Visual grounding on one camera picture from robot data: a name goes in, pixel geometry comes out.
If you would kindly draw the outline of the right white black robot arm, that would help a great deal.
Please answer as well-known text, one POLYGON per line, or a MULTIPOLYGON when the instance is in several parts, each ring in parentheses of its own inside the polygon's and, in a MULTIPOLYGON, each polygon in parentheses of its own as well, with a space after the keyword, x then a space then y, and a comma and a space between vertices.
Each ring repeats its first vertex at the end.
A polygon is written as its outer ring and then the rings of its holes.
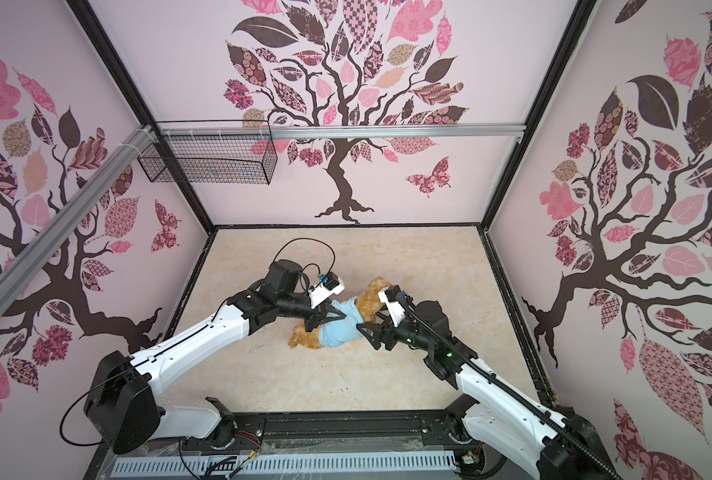
POLYGON ((618 479, 595 428, 531 399, 455 337, 436 301, 388 302, 380 323, 357 326, 374 349, 403 344, 469 405, 457 415, 466 439, 492 447, 533 479, 618 479))

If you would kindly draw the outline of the light blue bear hoodie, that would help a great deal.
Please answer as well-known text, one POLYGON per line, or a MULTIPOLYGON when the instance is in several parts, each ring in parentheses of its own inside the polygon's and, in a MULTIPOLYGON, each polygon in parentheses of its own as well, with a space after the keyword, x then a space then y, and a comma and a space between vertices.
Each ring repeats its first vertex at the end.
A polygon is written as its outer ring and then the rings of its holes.
POLYGON ((347 317, 343 320, 332 320, 320 326, 318 341, 324 348, 337 348, 364 337, 356 326, 364 322, 364 317, 357 307, 357 297, 347 301, 332 301, 347 317))

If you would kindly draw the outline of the brown plush teddy bear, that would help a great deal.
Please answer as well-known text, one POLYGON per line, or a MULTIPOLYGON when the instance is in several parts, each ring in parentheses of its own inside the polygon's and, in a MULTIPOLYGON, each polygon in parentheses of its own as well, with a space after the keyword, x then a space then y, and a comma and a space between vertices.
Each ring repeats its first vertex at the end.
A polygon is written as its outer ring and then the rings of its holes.
POLYGON ((316 327, 311 332, 305 330, 305 325, 296 325, 287 341, 289 348, 307 348, 311 350, 323 348, 338 348, 355 340, 363 338, 357 326, 363 323, 374 323, 377 313, 383 303, 379 293, 392 286, 392 283, 382 277, 369 281, 365 291, 345 302, 333 301, 332 305, 345 315, 343 319, 333 320, 316 327))

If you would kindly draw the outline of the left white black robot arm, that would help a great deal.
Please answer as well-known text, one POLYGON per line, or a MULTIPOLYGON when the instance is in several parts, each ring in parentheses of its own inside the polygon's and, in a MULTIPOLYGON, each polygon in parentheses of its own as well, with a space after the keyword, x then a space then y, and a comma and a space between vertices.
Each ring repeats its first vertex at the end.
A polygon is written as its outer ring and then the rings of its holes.
POLYGON ((154 439, 193 438, 223 449, 238 431, 235 415, 218 399, 195 406, 167 406, 161 396, 178 378, 219 350, 254 334, 279 317, 303 320, 306 330, 344 314, 331 298, 345 286, 333 272, 304 291, 296 289, 303 268, 275 260, 266 276, 225 299, 194 326, 131 356, 118 351, 96 370, 83 411, 116 455, 154 439))

